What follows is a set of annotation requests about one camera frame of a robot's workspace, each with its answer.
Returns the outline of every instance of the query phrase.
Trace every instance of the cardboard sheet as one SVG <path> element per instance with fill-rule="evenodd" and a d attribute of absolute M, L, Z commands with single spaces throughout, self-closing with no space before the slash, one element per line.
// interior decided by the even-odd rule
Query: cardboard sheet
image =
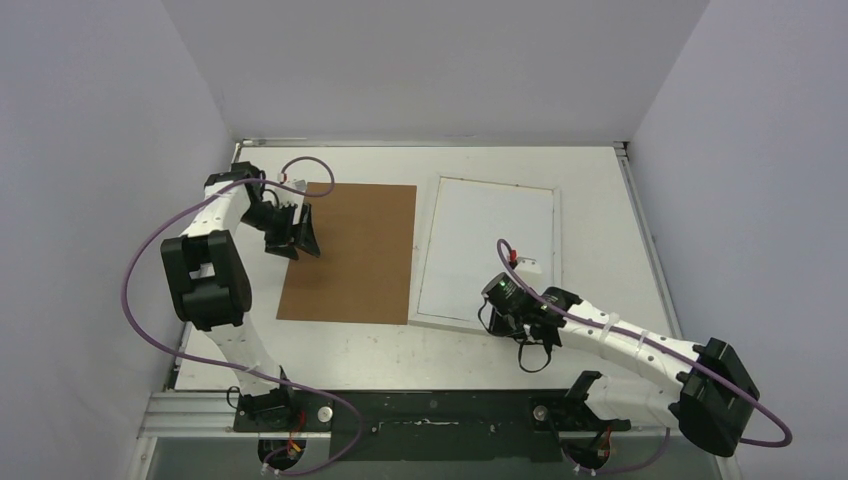
<path fill-rule="evenodd" d="M 308 199 L 321 257 L 289 262 L 277 318 L 406 325 L 415 193 L 414 185 L 337 183 Z"/>

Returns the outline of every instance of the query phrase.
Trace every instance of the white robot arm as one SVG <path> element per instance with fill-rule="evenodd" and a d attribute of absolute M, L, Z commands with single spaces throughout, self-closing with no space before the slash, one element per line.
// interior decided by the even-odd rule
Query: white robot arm
<path fill-rule="evenodd" d="M 528 275 L 522 276 L 532 277 L 527 265 L 535 264 L 513 258 L 510 267 L 515 273 L 524 269 Z M 556 287 L 544 291 L 539 297 L 542 302 L 506 273 L 495 276 L 482 294 L 493 307 L 489 333 L 509 336 L 524 344 L 542 344 L 549 361 L 554 346 L 583 350 L 647 380 L 584 372 L 590 385 L 583 384 L 583 402 L 598 419 L 679 428 L 690 441 L 710 453 L 730 456 L 735 451 L 753 406 L 737 401 L 737 395 L 691 364 L 717 372 L 758 399 L 759 391 L 730 345 L 717 339 L 704 346 L 668 338 Z M 567 316 L 554 312 L 552 306 Z M 586 319 L 588 324 L 569 317 Z M 677 355 L 661 354 L 649 346 L 654 344 Z"/>
<path fill-rule="evenodd" d="M 162 260 L 181 320 L 191 322 L 212 339 L 227 362 L 285 379 L 285 372 L 268 354 L 250 319 L 250 282 L 232 235 L 244 222 L 265 232 L 268 253 L 297 259 L 298 250 L 314 256 L 321 252 L 312 229 L 311 207 L 302 196 L 275 189 L 277 204 L 273 204 L 263 201 L 264 189 L 255 183 L 218 193 L 245 178 L 264 178 L 264 172 L 249 163 L 236 163 L 229 172 L 210 176 L 205 196 L 218 198 L 199 211 L 178 237 L 162 243 Z M 301 191 L 306 186 L 298 180 L 284 184 Z M 266 424 L 287 420 L 278 414 L 291 404 L 291 389 L 249 371 L 235 373 L 242 409 L 248 416 L 262 417 Z"/>

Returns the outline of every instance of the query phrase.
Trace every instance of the white tabletop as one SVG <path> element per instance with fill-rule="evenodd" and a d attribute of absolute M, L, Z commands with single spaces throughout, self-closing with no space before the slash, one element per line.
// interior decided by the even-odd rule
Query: white tabletop
<path fill-rule="evenodd" d="M 561 287 L 629 322 L 673 336 L 610 147 L 253 147 L 242 150 L 240 161 L 273 178 L 285 162 L 301 155 L 325 160 L 340 183 L 417 185 L 416 241 L 423 228 L 426 185 L 438 173 L 491 178 L 498 172 L 517 184 L 553 181 L 562 189 Z M 320 166 L 307 162 L 290 173 L 326 181 Z M 239 227 L 235 240 L 253 288 L 256 329 L 294 381 L 325 389 L 521 389 L 567 388 L 583 370 L 632 377 L 597 357 L 566 349 L 555 349 L 542 372 L 523 373 L 517 365 L 518 347 L 508 339 L 416 326 L 277 320 L 288 260 L 266 254 L 262 233 L 246 225 Z M 496 254 L 494 245 L 481 248 Z M 413 270 L 417 263 L 413 261 Z M 186 352 L 223 359 L 197 331 L 190 333 Z M 525 349 L 528 368 L 543 362 L 540 347 Z M 231 385 L 236 379 L 227 369 L 183 362 L 176 389 Z"/>

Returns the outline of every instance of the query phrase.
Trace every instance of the wire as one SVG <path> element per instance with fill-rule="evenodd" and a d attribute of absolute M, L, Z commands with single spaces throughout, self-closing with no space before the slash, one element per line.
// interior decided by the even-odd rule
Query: wire
<path fill-rule="evenodd" d="M 497 338 L 511 338 L 511 339 L 515 340 L 515 342 L 516 342 L 516 343 L 521 343 L 521 340 L 520 340 L 519 338 L 517 338 L 517 337 L 520 337 L 521 335 L 523 335 L 523 334 L 524 334 L 524 331 L 523 331 L 523 330 L 515 330 L 515 331 L 514 331 L 514 332 L 512 332 L 512 333 L 505 333 L 505 334 L 503 334 L 503 335 L 497 335 L 497 334 L 495 334 L 494 332 L 492 332 L 492 331 L 489 329 L 489 327 L 487 327 L 487 326 L 486 326 L 486 323 L 485 323 L 485 322 L 483 322 L 483 317 L 482 317 L 482 315 L 483 315 L 483 309 L 484 309 L 484 308 L 486 308 L 486 305 L 488 305 L 488 304 L 489 304 L 489 300 L 488 300 L 488 299 L 486 299 L 486 298 L 484 298 L 484 299 L 483 299 L 483 305 L 482 305 L 482 306 L 480 306 L 480 309 L 479 309 L 479 310 L 477 310 L 477 320 L 479 320 L 479 321 L 480 321 L 480 325 L 482 325 L 482 326 L 483 326 L 483 330 L 485 330 L 485 331 L 486 331 L 486 333 L 488 333 L 489 335 L 491 335 L 491 336 L 493 336 L 493 337 L 497 337 Z M 539 344 L 539 343 L 533 343 L 533 342 L 528 342 L 527 344 L 528 344 L 528 345 L 541 345 L 541 344 Z"/>
<path fill-rule="evenodd" d="M 551 424 L 551 431 L 553 432 L 553 434 L 554 434 L 554 436 L 556 437 L 557 441 L 559 441 L 559 432 L 557 432 L 557 430 L 556 430 L 556 426 L 554 425 L 553 420 L 551 420 L 550 424 Z M 604 436 L 604 433 L 606 433 L 606 430 L 601 430 L 601 431 L 599 431 L 597 434 L 595 434 L 595 436 L 594 436 L 594 437 L 592 438 L 592 440 L 589 442 L 588 447 L 586 447 L 586 448 L 585 448 L 585 450 L 591 450 L 591 449 L 593 449 L 593 447 L 594 447 L 595 445 L 598 445 L 598 440 L 600 440 L 600 439 L 601 439 L 601 437 L 603 437 L 603 436 Z M 600 450 L 602 447 L 603 447 L 603 442 L 602 442 L 600 445 L 598 445 L 598 446 L 597 446 L 597 448 L 595 448 L 595 449 L 596 449 L 596 450 Z"/>
<path fill-rule="evenodd" d="M 329 167 L 327 167 L 327 164 L 326 164 L 326 163 L 324 163 L 322 160 L 317 159 L 317 158 L 315 158 L 315 157 L 308 157 L 308 156 L 304 156 L 304 157 L 297 157 L 297 158 L 295 158 L 295 159 L 289 160 L 289 161 L 288 161 L 288 163 L 286 163 L 285 165 L 283 165 L 283 169 L 282 169 L 282 170 L 280 170 L 280 173 L 286 173 L 286 170 L 288 170 L 288 169 L 289 169 L 289 167 L 291 167 L 291 166 L 292 166 L 292 165 L 294 165 L 295 163 L 302 162 L 302 161 L 304 161 L 304 160 L 309 160 L 309 161 L 311 161 L 311 162 L 320 163 L 320 164 L 321 164 L 321 165 L 322 165 L 325 169 L 327 169 L 327 170 L 329 171 Z"/>
<path fill-rule="evenodd" d="M 628 465 L 626 467 L 605 468 L 603 470 L 594 470 L 591 468 L 586 468 L 580 465 L 579 463 L 575 462 L 574 459 L 571 458 L 571 456 L 568 455 L 567 452 L 563 452 L 563 454 L 565 455 L 565 458 L 568 459 L 568 461 L 570 461 L 574 465 L 577 465 L 577 468 L 581 472 L 591 473 L 592 475 L 616 475 L 619 473 L 635 472 L 636 470 L 641 470 L 643 468 L 650 467 L 654 464 L 654 462 L 656 462 L 657 460 L 659 460 L 660 457 L 663 456 L 666 450 L 668 450 L 669 444 L 671 444 L 671 429 L 666 428 L 665 437 L 663 438 L 662 443 L 660 443 L 660 446 L 657 447 L 657 451 L 654 452 L 654 454 L 648 457 L 645 461 L 637 463 L 635 465 Z"/>
<path fill-rule="evenodd" d="M 289 432 L 289 442 L 286 446 L 286 453 L 291 455 L 292 446 L 294 446 L 294 434 L 299 432 L 304 425 L 306 425 L 306 414 L 303 410 L 300 411 L 299 415 L 300 421 L 297 424 L 297 427 L 293 428 L 292 431 Z"/>
<path fill-rule="evenodd" d="M 524 365 L 521 363 L 521 355 L 524 353 L 524 346 L 525 345 L 542 345 L 542 344 L 538 343 L 538 342 L 528 342 L 527 339 L 522 340 L 521 343 L 518 344 L 518 368 L 520 368 L 522 372 L 539 373 L 542 370 L 544 370 L 545 367 L 547 367 L 548 365 L 551 364 L 551 352 L 545 350 L 545 353 L 548 355 L 548 359 L 545 361 L 544 365 L 542 365 L 541 367 L 539 367 L 536 370 L 528 370 L 527 368 L 525 368 Z"/>
<path fill-rule="evenodd" d="M 611 449 L 612 448 L 612 444 L 610 443 L 611 439 L 612 439 L 612 425 L 607 427 L 607 438 L 606 438 L 606 440 L 604 440 L 604 443 L 601 444 L 601 448 L 604 448 L 604 446 L 607 446 Z"/>
<path fill-rule="evenodd" d="M 277 196 L 277 192 L 275 192 L 273 190 L 262 190 L 263 196 L 265 195 L 265 192 L 268 192 L 268 193 L 270 193 L 271 195 L 274 196 L 274 207 L 280 208 L 280 197 Z"/>
<path fill-rule="evenodd" d="M 497 243 L 498 257 L 500 258 L 501 263 L 503 264 L 504 268 L 506 269 L 506 273 L 513 280 L 515 280 L 515 282 L 518 283 L 521 286 L 521 288 L 523 288 L 524 291 L 527 292 L 531 297 L 533 297 L 537 301 L 542 302 L 543 304 L 547 305 L 549 309 L 551 309 L 552 311 L 556 312 L 559 315 L 562 315 L 564 318 L 573 320 L 577 323 L 580 323 L 580 324 L 583 324 L 583 325 L 586 325 L 586 326 L 589 326 L 589 327 L 593 327 L 593 328 L 604 328 L 606 326 L 602 323 L 597 323 L 597 322 L 594 322 L 592 320 L 589 320 L 589 319 L 568 313 L 565 310 L 557 307 L 556 305 L 552 305 L 550 302 L 545 300 L 542 296 L 540 296 L 538 293 L 536 293 L 536 291 L 533 290 L 532 287 L 527 285 L 527 283 L 524 282 L 524 280 L 522 280 L 521 277 L 519 277 L 517 273 L 515 273 L 515 270 L 513 270 L 512 267 L 510 267 L 509 262 L 507 261 L 507 258 L 504 257 L 502 247 L 506 247 L 508 252 L 512 251 L 512 247 L 510 247 L 509 242 L 507 242 L 506 240 L 504 240 L 502 238 L 498 240 L 498 243 Z M 621 327 L 613 326 L 609 330 L 612 331 L 612 332 L 615 332 L 615 333 L 620 333 L 622 335 L 625 335 L 627 337 L 630 337 L 630 338 L 633 338 L 633 339 L 636 339 L 636 340 L 639 340 L 641 338 L 638 333 L 631 332 L 630 330 L 626 330 L 626 329 L 621 328 Z M 783 436 L 784 436 L 783 440 L 768 441 L 768 440 L 754 440 L 754 439 L 750 439 L 750 438 L 742 438 L 742 439 L 739 440 L 739 443 L 743 443 L 743 444 L 746 444 L 746 445 L 755 445 L 755 446 L 758 446 L 758 447 L 769 447 L 769 448 L 785 447 L 785 446 L 789 445 L 790 443 L 792 443 L 792 430 L 789 429 L 789 427 L 786 425 L 786 423 L 783 420 L 781 420 L 777 415 L 772 413 L 771 410 L 766 408 L 756 398 L 752 397 L 748 392 L 737 387 L 732 382 L 725 379 L 724 377 L 722 377 L 718 373 L 714 372 L 713 370 L 701 365 L 700 363 L 698 363 L 698 362 L 696 362 L 696 361 L 694 361 L 690 358 L 687 358 L 687 357 L 681 355 L 680 353 L 677 353 L 676 351 L 672 350 L 671 348 L 666 347 L 665 345 L 663 345 L 659 342 L 656 342 L 656 341 L 654 341 L 650 338 L 644 338 L 642 340 L 642 343 L 644 343 L 645 345 L 649 345 L 649 346 L 659 350 L 660 352 L 662 352 L 666 355 L 674 357 L 677 360 L 680 360 L 681 362 L 689 365 L 690 367 L 694 368 L 695 370 L 698 370 L 699 372 L 703 373 L 704 375 L 715 380 L 716 382 L 721 384 L 723 387 L 727 388 L 728 390 L 730 390 L 734 394 L 741 397 L 746 402 L 750 403 L 754 408 L 759 410 L 769 420 L 774 422 L 774 424 L 777 425 L 777 427 L 780 428 L 781 431 L 783 431 Z"/>
<path fill-rule="evenodd" d="M 231 394 L 231 393 L 233 393 L 233 392 L 238 392 L 238 393 L 239 393 L 239 396 L 241 396 L 241 389 L 240 389 L 240 388 L 238 388 L 237 386 L 233 385 L 232 387 L 228 388 L 228 389 L 227 389 L 227 405 L 229 405 L 229 406 L 233 407 L 233 409 L 234 409 L 234 410 L 238 410 L 238 407 L 237 407 L 237 406 L 235 406 L 235 405 L 233 405 L 233 404 L 230 402 L 230 394 Z"/>
<path fill-rule="evenodd" d="M 483 299 L 483 305 L 480 307 L 480 310 L 477 310 L 477 320 L 480 320 L 480 325 L 483 325 L 483 330 L 485 330 L 486 333 L 488 333 L 489 335 L 492 335 L 492 331 L 489 330 L 489 327 L 487 327 L 485 323 L 483 323 L 483 317 L 482 317 L 483 309 L 486 308 L 486 305 L 488 305 L 488 304 L 489 304 L 489 301 L 484 298 Z"/>
<path fill-rule="evenodd" d="M 251 367 L 239 365 L 237 363 L 230 363 L 230 362 L 221 361 L 221 360 L 213 360 L 211 358 L 199 357 L 197 355 L 191 355 L 191 354 L 188 354 L 188 353 L 180 352 L 179 350 L 173 349 L 173 348 L 161 343 L 160 341 L 151 337 L 150 334 L 148 334 L 141 327 L 141 325 L 139 325 L 138 321 L 135 319 L 135 316 L 133 315 L 132 310 L 130 309 L 130 304 L 129 304 L 129 283 L 130 283 L 130 278 L 132 277 L 132 272 L 135 269 L 136 265 L 138 264 L 138 261 L 141 258 L 141 255 L 144 253 L 145 250 L 147 250 L 147 247 L 149 247 L 150 244 L 153 243 L 153 241 L 156 240 L 156 238 L 159 235 L 162 234 L 162 232 L 164 232 L 171 225 L 177 223 L 182 218 L 184 218 L 184 217 L 188 216 L 189 214 L 191 214 L 191 213 L 193 213 L 197 210 L 200 210 L 201 208 L 205 207 L 206 205 L 209 205 L 210 203 L 214 202 L 218 198 L 219 195 L 222 195 L 222 194 L 224 194 L 224 193 L 226 193 L 226 192 L 228 192 L 228 191 L 230 191 L 230 190 L 232 190 L 232 189 L 234 189 L 234 188 L 236 188 L 240 185 L 246 185 L 246 184 L 249 184 L 249 183 L 258 183 L 258 184 L 262 184 L 262 185 L 273 185 L 277 188 L 282 188 L 283 190 L 286 190 L 288 192 L 296 193 L 298 195 L 303 195 L 305 197 L 324 197 L 326 195 L 329 195 L 330 192 L 333 191 L 333 188 L 335 187 L 335 184 L 336 184 L 335 176 L 333 175 L 333 171 L 330 169 L 330 167 L 326 163 L 324 163 L 322 160 L 319 160 L 317 158 L 313 158 L 313 157 L 300 157 L 300 158 L 302 158 L 302 159 L 305 159 L 305 158 L 312 159 L 315 162 L 319 163 L 322 167 L 324 167 L 324 169 L 327 171 L 327 173 L 330 176 L 330 186 L 329 186 L 329 188 L 327 188 L 326 191 L 323 191 L 323 192 L 320 192 L 320 193 L 299 192 L 299 191 L 297 191 L 293 188 L 289 188 L 289 187 L 287 187 L 283 184 L 280 184 L 280 183 L 277 183 L 277 182 L 272 182 L 270 180 L 266 180 L 266 179 L 262 179 L 262 178 L 244 178 L 244 179 L 241 179 L 241 180 L 237 180 L 233 183 L 230 183 L 229 185 L 223 187 L 221 190 L 216 192 L 216 194 L 210 195 L 208 198 L 204 199 L 202 202 L 197 203 L 195 205 L 192 205 L 191 207 L 189 207 L 189 208 L 183 210 L 182 212 L 176 214 L 175 216 L 171 217 L 165 223 L 160 225 L 156 230 L 154 230 L 153 233 L 151 233 L 146 239 L 144 239 L 144 241 L 141 243 L 141 246 L 138 247 L 138 249 L 135 251 L 135 253 L 130 258 L 129 264 L 127 265 L 127 268 L 124 272 L 123 280 L 121 282 L 121 309 L 124 312 L 124 316 L 126 317 L 127 322 L 129 322 L 130 327 L 132 327 L 132 329 L 135 331 L 135 333 L 137 333 L 145 342 L 149 343 L 150 345 L 157 348 L 158 350 L 161 350 L 162 352 L 165 352 L 169 355 L 173 355 L 175 357 L 179 357 L 179 358 L 182 358 L 182 359 L 185 359 L 185 360 L 191 360 L 193 362 L 204 363 L 204 364 L 207 364 L 207 365 L 215 365 L 215 366 L 218 366 L 218 367 L 226 367 L 226 368 L 230 368 L 230 369 L 233 369 L 233 370 L 240 370 L 242 372 L 249 373 L 250 375 L 253 375 L 254 377 L 261 378 L 261 379 L 267 380 L 269 382 L 274 382 L 274 383 L 278 383 L 278 384 L 286 386 L 286 387 L 297 388 L 297 389 L 300 389 L 300 390 L 303 390 L 303 391 L 306 391 L 306 392 L 310 392 L 310 393 L 313 393 L 313 394 L 316 394 L 316 395 L 321 395 L 321 396 L 329 398 L 329 399 L 331 399 L 335 402 L 338 402 L 339 404 L 341 404 L 342 406 L 344 406 L 345 408 L 350 410 L 351 413 L 354 414 L 354 416 L 359 421 L 359 429 L 357 430 L 356 435 L 353 437 L 353 440 L 351 440 L 350 443 L 345 445 L 341 450 L 339 450 L 335 455 L 331 456 L 325 462 L 320 463 L 318 465 L 315 465 L 314 467 L 310 467 L 310 468 L 307 468 L 305 470 L 301 470 L 299 472 L 280 472 L 281 475 L 287 475 L 287 476 L 306 475 L 308 473 L 312 473 L 312 472 L 315 472 L 317 470 L 321 470 L 322 468 L 330 465 L 331 463 L 333 463 L 337 459 L 339 459 L 341 456 L 343 456 L 347 452 L 349 452 L 350 449 L 353 448 L 353 446 L 362 437 L 362 434 L 365 430 L 365 419 L 363 418 L 363 416 L 359 412 L 359 410 L 357 410 L 356 407 L 354 407 L 347 400 L 339 397 L 338 395 L 334 395 L 330 392 L 318 390 L 317 388 L 312 388 L 312 387 L 309 387 L 309 386 L 306 386 L 306 385 L 301 385 L 299 383 L 291 382 L 289 380 L 284 380 L 284 379 L 281 379 L 281 378 L 272 377 L 270 375 L 266 375 L 264 373 L 252 370 Z M 268 456 L 266 456 L 265 463 L 268 463 L 268 460 L 273 458 L 274 454 L 275 454 L 274 452 L 271 452 Z"/>

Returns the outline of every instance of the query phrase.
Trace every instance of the purple cable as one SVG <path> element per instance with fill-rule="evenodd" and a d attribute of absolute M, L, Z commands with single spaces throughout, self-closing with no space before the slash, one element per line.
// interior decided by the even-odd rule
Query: purple cable
<path fill-rule="evenodd" d="M 272 377 L 270 375 L 265 375 L 264 373 L 253 371 L 253 370 L 250 369 L 250 367 L 246 367 L 244 365 L 239 365 L 237 363 L 223 362 L 223 361 L 220 361 L 220 360 L 213 360 L 211 358 L 204 358 L 204 357 L 198 357 L 196 355 L 190 355 L 188 353 L 180 352 L 180 351 L 175 350 L 171 347 L 168 347 L 167 345 L 162 344 L 161 342 L 159 342 L 155 338 L 151 337 L 147 332 L 145 332 L 144 329 L 141 328 L 141 325 L 138 324 L 138 321 L 136 321 L 135 317 L 132 314 L 132 311 L 130 310 L 130 304 L 129 304 L 129 299 L 128 299 L 128 291 L 129 291 L 130 277 L 132 276 L 133 269 L 135 269 L 135 266 L 138 263 L 139 258 L 141 258 L 141 254 L 144 253 L 144 251 L 147 249 L 147 247 L 149 247 L 150 244 L 153 243 L 154 240 L 156 240 L 156 237 L 161 235 L 162 232 L 164 232 L 168 227 L 170 227 L 171 225 L 173 225 L 174 223 L 176 223 L 177 221 L 179 221 L 183 217 L 185 217 L 185 216 L 187 216 L 187 215 L 189 215 L 189 214 L 191 214 L 191 213 L 193 213 L 197 210 L 200 210 L 201 208 L 203 208 L 206 205 L 209 205 L 210 203 L 215 201 L 215 199 L 218 198 L 218 195 L 226 193 L 227 191 L 232 190 L 233 188 L 236 188 L 240 185 L 246 185 L 246 184 L 249 184 L 249 183 L 258 183 L 258 184 L 262 184 L 262 185 L 272 185 L 274 187 L 282 188 L 283 190 L 286 190 L 286 191 L 289 191 L 289 192 L 292 192 L 292 193 L 296 193 L 298 195 L 303 195 L 304 197 L 323 197 L 323 196 L 329 195 L 330 192 L 333 191 L 333 188 L 335 187 L 335 184 L 336 184 L 335 176 L 333 176 L 333 171 L 330 169 L 330 167 L 326 163 L 324 163 L 323 161 L 321 161 L 317 158 L 314 158 L 314 157 L 299 157 L 299 158 L 296 158 L 296 159 L 292 160 L 291 162 L 289 162 L 289 164 L 292 164 L 292 163 L 300 161 L 300 160 L 311 160 L 311 161 L 317 162 L 322 167 L 324 167 L 324 169 L 327 170 L 327 173 L 330 175 L 330 187 L 326 191 L 320 192 L 320 193 L 299 192 L 299 191 L 297 191 L 293 188 L 289 188 L 289 187 L 287 187 L 287 186 L 285 186 L 281 183 L 272 182 L 270 180 L 265 180 L 265 179 L 261 179 L 261 178 L 245 178 L 243 180 L 237 180 L 237 181 L 225 186 L 224 188 L 222 188 L 221 190 L 216 192 L 214 195 L 210 195 L 209 198 L 206 198 L 202 202 L 183 210 L 182 212 L 178 213 L 174 217 L 171 217 L 169 220 L 167 220 L 165 223 L 163 223 L 159 228 L 154 230 L 153 233 L 151 233 L 150 236 L 148 236 L 141 243 L 141 246 L 133 254 L 132 258 L 130 259 L 129 265 L 127 265 L 127 269 L 124 272 L 124 278 L 123 278 L 123 281 L 121 283 L 121 308 L 124 310 L 124 316 L 127 317 L 127 321 L 129 322 L 132 329 L 135 330 L 135 333 L 137 333 L 142 339 L 144 339 L 144 341 L 146 341 L 150 345 L 153 345 L 157 349 L 159 349 L 159 350 L 161 350 L 161 351 L 163 351 L 167 354 L 170 354 L 170 355 L 173 355 L 175 357 L 179 357 L 179 358 L 182 358 L 182 359 L 185 359 L 185 360 L 191 360 L 193 362 L 198 362 L 198 363 L 205 363 L 207 365 L 215 365 L 215 366 L 218 366 L 218 367 L 231 368 L 233 370 L 241 370 L 243 372 L 247 372 L 247 373 L 253 375 L 254 377 L 258 377 L 258 378 L 261 378 L 263 380 L 267 380 L 269 382 L 275 382 L 275 383 L 279 383 L 280 385 L 283 385 L 283 386 L 293 387 L 293 388 L 303 390 L 305 392 L 310 392 L 310 393 L 313 393 L 313 394 L 316 394 L 316 395 L 321 395 L 323 397 L 329 398 L 331 400 L 334 400 L 334 401 L 340 403 L 342 406 L 344 406 L 345 408 L 350 410 L 356 416 L 356 418 L 359 420 L 359 430 L 357 430 L 356 436 L 353 437 L 353 440 L 351 440 L 350 443 L 345 445 L 344 448 L 342 448 L 338 453 L 336 453 L 335 455 L 333 455 L 332 457 L 327 459 L 327 461 L 324 462 L 324 463 L 320 463 L 320 464 L 318 464 L 314 467 L 310 467 L 310 468 L 307 468 L 307 469 L 299 471 L 299 472 L 280 472 L 281 475 L 292 476 L 292 477 L 298 476 L 298 475 L 306 475 L 306 474 L 318 471 L 318 470 L 330 465 L 334 461 L 338 460 L 342 455 L 349 452 L 350 449 L 353 448 L 353 446 L 359 441 L 360 437 L 362 437 L 362 432 L 364 431 L 364 428 L 365 428 L 365 420 L 362 417 L 362 414 L 359 412 L 359 410 L 357 410 L 356 407 L 351 405 L 351 403 L 348 402 L 347 400 L 345 400 L 345 399 L 343 399 L 343 398 L 341 398 L 337 395 L 333 395 L 330 392 L 325 392 L 323 390 L 318 390 L 317 388 L 312 388 L 312 387 L 308 387 L 306 385 L 301 385 L 299 383 L 294 383 L 294 382 L 290 382 L 288 380 L 282 380 L 282 379 L 279 379 L 279 378 L 275 378 L 275 377 Z M 265 460 L 263 462 L 267 464 L 268 461 L 271 458 L 273 458 L 273 456 L 279 450 L 280 449 L 278 449 L 274 452 L 271 452 L 268 456 L 265 457 Z"/>
<path fill-rule="evenodd" d="M 551 305 L 547 300 L 542 298 L 529 285 L 527 285 L 524 282 L 524 280 L 522 280 L 521 277 L 518 276 L 517 273 L 515 273 L 515 271 L 512 269 L 512 267 L 509 266 L 509 261 L 504 256 L 503 250 L 501 249 L 501 247 L 506 247 L 507 252 L 511 252 L 512 247 L 510 247 L 509 243 L 506 240 L 504 240 L 503 238 L 498 240 L 498 244 L 497 244 L 498 257 L 500 257 L 501 263 L 503 263 L 507 274 L 509 274 L 509 276 L 512 277 L 512 279 L 515 280 L 516 283 L 521 285 L 521 288 L 523 288 L 524 291 L 529 293 L 530 296 L 532 296 L 536 300 L 544 303 L 545 305 L 548 306 L 549 309 L 553 310 L 554 312 L 562 315 L 565 318 L 573 320 L 577 323 L 581 323 L 583 325 L 586 325 L 586 326 L 589 326 L 589 327 L 592 327 L 592 328 L 601 328 L 602 329 L 602 328 L 605 327 L 605 325 L 602 324 L 602 323 L 597 323 L 597 322 L 593 322 L 592 320 L 589 320 L 589 319 L 586 319 L 586 318 L 578 317 L 577 315 L 573 315 L 571 313 L 566 312 L 565 310 L 557 307 L 556 305 Z M 639 340 L 641 338 L 639 336 L 639 334 L 631 332 L 629 330 L 625 330 L 625 329 L 620 328 L 620 327 L 612 327 L 612 328 L 610 328 L 610 330 L 615 332 L 615 333 L 620 333 L 622 335 L 625 335 L 627 337 L 630 337 L 630 338 L 633 338 L 633 339 L 636 339 L 636 340 Z M 681 362 L 691 366 L 695 370 L 698 370 L 699 372 L 703 373 L 704 375 L 706 375 L 706 376 L 712 378 L 713 380 L 715 380 L 716 382 L 720 383 L 722 386 L 724 386 L 725 388 L 727 388 L 731 392 L 735 393 L 736 395 L 740 396 L 746 402 L 750 403 L 754 408 L 759 410 L 763 415 L 765 415 L 769 420 L 774 422 L 774 424 L 777 425 L 778 428 L 780 428 L 783 431 L 783 440 L 780 440 L 780 441 L 777 441 L 777 442 L 767 441 L 767 440 L 752 440 L 752 439 L 749 439 L 749 438 L 742 438 L 742 439 L 739 440 L 739 443 L 744 443 L 744 444 L 747 444 L 747 445 L 755 445 L 755 446 L 758 446 L 758 447 L 769 447 L 769 448 L 785 447 L 785 446 L 789 445 L 790 443 L 792 443 L 792 431 L 789 430 L 789 427 L 786 425 L 786 423 L 784 423 L 783 420 L 778 418 L 777 415 L 772 413 L 771 410 L 769 410 L 768 408 L 763 406 L 763 404 L 761 404 L 759 401 L 757 401 L 756 398 L 749 395 L 748 392 L 737 387 L 736 385 L 731 383 L 729 380 L 725 379 L 724 377 L 722 377 L 721 375 L 717 374 L 716 372 L 710 370 L 709 368 L 707 368 L 707 367 L 701 365 L 700 363 L 695 362 L 694 360 L 691 360 L 691 359 L 675 352 L 674 350 L 666 347 L 665 345 L 663 345 L 661 343 L 658 343 L 654 340 L 651 340 L 650 338 L 645 338 L 643 343 L 646 344 L 646 345 L 650 345 L 651 347 L 656 348 L 657 350 L 659 350 L 660 352 L 662 352 L 666 355 L 670 355 L 670 356 L 676 358 L 677 360 L 680 360 Z"/>
<path fill-rule="evenodd" d="M 663 456 L 665 451 L 668 450 L 668 445 L 670 443 L 671 443 L 671 429 L 666 428 L 665 429 L 665 438 L 663 438 L 663 442 L 660 444 L 659 448 L 657 448 L 657 451 L 654 452 L 653 455 L 651 455 L 647 460 L 645 460 L 642 463 L 637 463 L 636 465 L 628 465 L 626 467 L 616 467 L 616 468 L 609 468 L 609 469 L 605 468 L 603 470 L 591 469 L 591 468 L 586 468 L 583 465 L 578 464 L 568 454 L 565 454 L 565 458 L 567 458 L 572 464 L 580 467 L 581 472 L 591 473 L 594 470 L 595 475 L 616 475 L 616 474 L 619 474 L 619 473 L 635 472 L 636 470 L 641 470 L 645 467 L 649 467 L 649 466 L 653 465 L 653 463 L 656 462 L 657 460 L 659 460 L 659 458 Z"/>

